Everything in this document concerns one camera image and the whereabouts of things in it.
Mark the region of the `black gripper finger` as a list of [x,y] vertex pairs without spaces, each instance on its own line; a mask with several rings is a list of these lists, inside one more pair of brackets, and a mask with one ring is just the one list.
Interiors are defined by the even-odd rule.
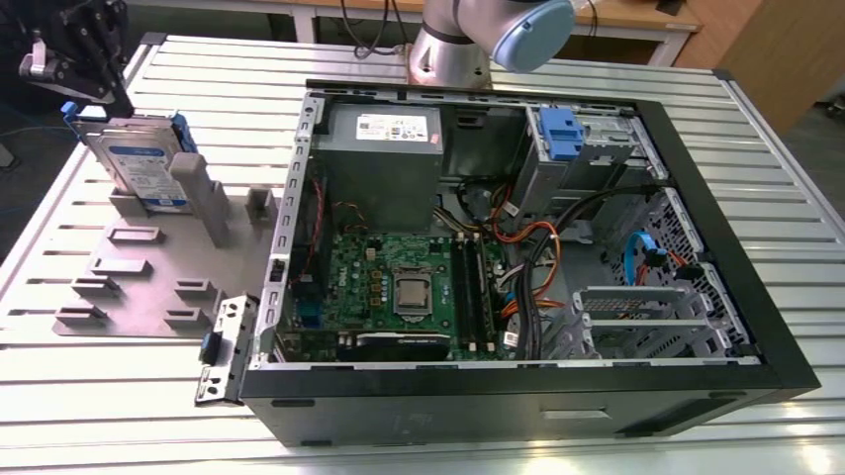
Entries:
[[64,69],[64,86],[68,96],[99,104],[110,118],[130,118],[135,114],[123,76],[103,57],[71,62]]
[[19,65],[20,76],[31,82],[66,82],[68,62],[62,37],[44,29],[30,32],[31,49]]

